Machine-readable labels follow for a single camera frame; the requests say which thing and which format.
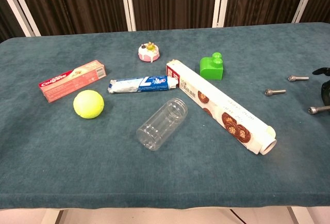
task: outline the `cable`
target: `cable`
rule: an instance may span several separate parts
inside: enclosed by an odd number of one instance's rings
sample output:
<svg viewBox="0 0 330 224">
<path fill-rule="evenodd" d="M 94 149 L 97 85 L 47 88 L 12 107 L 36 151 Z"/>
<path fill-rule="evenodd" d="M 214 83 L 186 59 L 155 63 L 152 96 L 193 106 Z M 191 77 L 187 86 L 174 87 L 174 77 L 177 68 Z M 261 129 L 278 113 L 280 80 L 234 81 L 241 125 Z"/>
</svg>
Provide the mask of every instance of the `cable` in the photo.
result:
<svg viewBox="0 0 330 224">
<path fill-rule="evenodd" d="M 230 209 L 230 211 L 232 211 L 232 213 L 244 224 L 246 224 L 246 222 L 244 220 L 241 219 L 241 217 L 239 217 L 234 210 Z"/>
</svg>

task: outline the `floor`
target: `floor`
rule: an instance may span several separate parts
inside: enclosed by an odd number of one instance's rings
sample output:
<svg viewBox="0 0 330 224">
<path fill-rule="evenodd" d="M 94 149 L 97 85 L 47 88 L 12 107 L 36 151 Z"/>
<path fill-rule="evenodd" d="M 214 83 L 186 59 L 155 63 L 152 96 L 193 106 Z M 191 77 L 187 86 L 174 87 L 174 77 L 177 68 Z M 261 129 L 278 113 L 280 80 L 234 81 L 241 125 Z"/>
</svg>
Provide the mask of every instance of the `floor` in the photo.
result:
<svg viewBox="0 0 330 224">
<path fill-rule="evenodd" d="M 247 223 L 296 224 L 284 206 L 260 208 L 233 208 Z M 308 211 L 315 224 L 328 224 L 330 207 L 310 207 Z M 1 210 L 0 223 L 44 224 L 46 209 Z M 218 207 L 188 210 L 172 209 L 71 209 L 61 217 L 59 224 L 242 224 L 229 209 Z"/>
</svg>

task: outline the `black tool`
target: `black tool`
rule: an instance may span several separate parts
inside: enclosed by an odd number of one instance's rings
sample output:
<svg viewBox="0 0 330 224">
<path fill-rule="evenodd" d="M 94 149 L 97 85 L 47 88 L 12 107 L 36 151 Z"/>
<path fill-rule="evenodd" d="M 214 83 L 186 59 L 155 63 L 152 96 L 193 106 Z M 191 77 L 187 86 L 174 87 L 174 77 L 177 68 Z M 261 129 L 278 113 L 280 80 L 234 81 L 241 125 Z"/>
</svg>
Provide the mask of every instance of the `black tool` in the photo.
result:
<svg viewBox="0 0 330 224">
<path fill-rule="evenodd" d="M 314 75 L 325 74 L 330 76 L 330 68 L 319 68 L 313 72 Z M 321 97 L 325 106 L 330 105 L 330 81 L 323 83 Z"/>
</svg>

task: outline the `colgate box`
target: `colgate box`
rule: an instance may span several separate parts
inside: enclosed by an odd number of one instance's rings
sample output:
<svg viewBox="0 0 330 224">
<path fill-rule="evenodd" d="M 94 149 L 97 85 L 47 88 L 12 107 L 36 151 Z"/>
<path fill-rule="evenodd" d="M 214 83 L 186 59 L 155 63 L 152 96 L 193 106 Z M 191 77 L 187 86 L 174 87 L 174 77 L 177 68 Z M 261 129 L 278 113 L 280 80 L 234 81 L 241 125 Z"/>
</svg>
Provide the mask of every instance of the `colgate box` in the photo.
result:
<svg viewBox="0 0 330 224">
<path fill-rule="evenodd" d="M 74 70 L 41 82 L 39 87 L 50 103 L 105 76 L 104 65 L 94 60 Z"/>
<path fill-rule="evenodd" d="M 179 60 L 167 63 L 167 76 L 206 113 L 255 154 L 267 154 L 276 144 L 275 130 L 236 103 Z"/>
</svg>

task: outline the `metal bolt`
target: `metal bolt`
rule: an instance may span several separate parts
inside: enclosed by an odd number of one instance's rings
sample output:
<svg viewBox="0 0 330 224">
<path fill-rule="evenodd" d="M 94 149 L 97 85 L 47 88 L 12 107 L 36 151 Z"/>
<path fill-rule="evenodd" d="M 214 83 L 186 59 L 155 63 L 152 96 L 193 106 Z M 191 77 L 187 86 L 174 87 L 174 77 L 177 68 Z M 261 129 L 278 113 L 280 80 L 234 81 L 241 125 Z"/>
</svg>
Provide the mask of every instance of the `metal bolt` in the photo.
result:
<svg viewBox="0 0 330 224">
<path fill-rule="evenodd" d="M 287 90 L 272 90 L 272 89 L 266 89 L 265 95 L 266 96 L 271 96 L 271 95 L 276 95 L 276 94 L 284 94 L 286 93 Z"/>
<path fill-rule="evenodd" d="M 314 115 L 318 112 L 323 112 L 323 111 L 326 111 L 326 110 L 330 110 L 330 105 L 323 106 L 323 107 L 310 107 L 308 109 L 308 113 L 310 113 L 311 115 Z"/>
<path fill-rule="evenodd" d="M 288 81 L 290 82 L 295 82 L 295 81 L 307 81 L 309 80 L 309 77 L 308 76 L 289 76 L 288 77 Z"/>
</svg>

